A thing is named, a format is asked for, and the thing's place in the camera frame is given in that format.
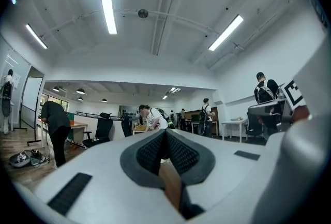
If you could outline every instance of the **black pants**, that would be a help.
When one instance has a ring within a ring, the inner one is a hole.
[[[205,131],[203,133],[203,136],[205,137],[208,137],[208,138],[211,138],[212,137],[212,125],[213,125],[213,122],[212,121],[206,121],[205,122]]]
[[[60,167],[66,163],[64,156],[64,142],[70,132],[70,127],[59,127],[57,131],[50,135],[53,147],[56,166]]]
[[[186,123],[184,118],[180,119],[180,129],[186,131]]]

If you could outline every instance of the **black office chair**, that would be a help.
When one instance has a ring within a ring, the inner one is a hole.
[[[262,125],[259,123],[258,117],[256,115],[247,112],[248,125],[246,127],[246,135],[248,136],[263,136]]]
[[[132,135],[131,122],[130,122],[128,116],[123,117],[123,120],[121,122],[121,126],[122,126],[122,129],[123,129],[124,137],[129,137],[129,136]]]
[[[109,118],[110,114],[100,114],[100,118],[98,119],[97,131],[95,133],[95,137],[99,140],[93,140],[90,138],[89,134],[92,133],[91,131],[84,132],[84,134],[87,134],[88,137],[88,139],[83,140],[83,144],[86,147],[93,147],[95,145],[110,141],[109,131],[112,128],[114,121]]]

